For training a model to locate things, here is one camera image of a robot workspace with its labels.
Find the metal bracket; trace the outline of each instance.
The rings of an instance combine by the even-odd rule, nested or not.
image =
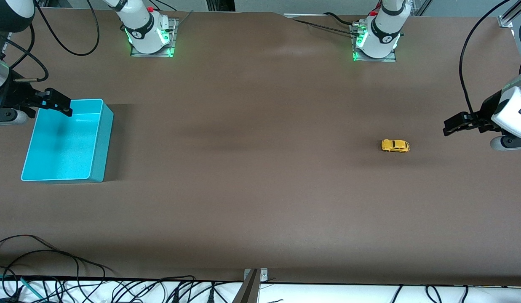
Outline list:
[[[249,272],[253,270],[252,268],[246,268],[243,271],[243,279],[247,279],[247,275]],[[267,268],[260,268],[260,282],[266,282],[268,280],[268,269]]]
[[[236,297],[232,303],[257,303],[260,291],[260,279],[262,278],[261,271],[265,268],[251,268],[246,274],[245,281],[241,284]]]
[[[170,58],[174,57],[174,48],[176,47],[176,36],[178,35],[178,18],[168,19],[168,44],[163,46],[158,52],[152,54],[141,53],[131,45],[131,57],[157,57]]]
[[[503,17],[502,15],[499,15],[497,17],[497,20],[498,20],[498,25],[503,28],[503,29],[510,29],[511,27],[513,27],[513,23],[510,21],[508,23],[504,23],[504,20],[503,20]]]
[[[513,27],[511,21],[521,14],[521,0],[517,0],[503,15],[498,16],[498,25],[503,29]]]

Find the green led light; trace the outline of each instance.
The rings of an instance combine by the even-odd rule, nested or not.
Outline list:
[[[131,36],[129,36],[129,33],[126,31],[126,35],[127,35],[127,40],[129,41],[129,44],[133,44],[133,42],[131,42]]]
[[[360,35],[360,37],[358,38],[358,40],[356,41],[356,45],[359,47],[359,48],[362,48],[363,47],[363,44],[365,43],[365,39],[367,39],[367,36],[368,33],[367,31],[363,31],[363,34]]]
[[[172,46],[171,48],[168,48],[166,50],[166,53],[168,54],[169,57],[174,57],[174,46]]]
[[[168,43],[168,37],[165,35],[163,36],[163,32],[158,29],[158,35],[160,35],[161,42],[164,44]]]

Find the metal mounting plate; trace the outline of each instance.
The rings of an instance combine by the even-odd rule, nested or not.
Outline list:
[[[158,52],[152,54],[144,54],[138,52],[131,46],[131,57],[156,57],[156,58],[170,58],[174,57],[174,48],[176,47],[176,36],[178,35],[178,18],[168,19],[168,44],[163,46]]]
[[[246,268],[245,271],[243,271],[243,279],[247,278],[247,274],[251,271],[251,268]],[[268,280],[268,269],[267,268],[261,268],[260,269],[260,282],[266,282]]]
[[[509,29],[509,28],[513,27],[513,23],[509,22],[509,23],[505,24],[505,23],[503,22],[502,15],[498,16],[498,17],[497,17],[497,20],[498,20],[498,25],[499,25],[501,28],[503,28],[503,29]]]

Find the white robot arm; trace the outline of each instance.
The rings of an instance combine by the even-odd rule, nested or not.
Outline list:
[[[387,57],[397,46],[401,29],[410,11],[411,6],[406,0],[382,0],[377,15],[369,15],[360,20],[366,30],[356,46],[369,57]]]
[[[148,10],[142,0],[103,0],[126,27],[129,42],[141,53],[158,52],[168,44],[168,17]]]

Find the brown table surface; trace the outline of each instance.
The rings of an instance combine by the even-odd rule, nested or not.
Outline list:
[[[72,50],[93,45],[89,11],[46,12]],[[442,133],[466,110],[457,64],[476,19],[410,18],[397,63],[380,64],[352,61],[344,34],[274,13],[193,12],[174,58],[131,58],[116,14],[97,16],[87,57],[35,18],[33,54],[51,75],[34,86],[110,105],[105,181],[22,182],[33,121],[0,127],[0,239],[37,234],[118,276],[268,267],[279,281],[521,284],[521,151]],[[28,45],[29,31],[14,40]],[[511,31],[487,19],[465,57],[474,107],[519,60]],[[17,70],[41,75],[30,59]],[[412,150],[382,153],[384,138]],[[39,247],[12,240],[0,262]],[[70,260],[38,261],[74,274]]]

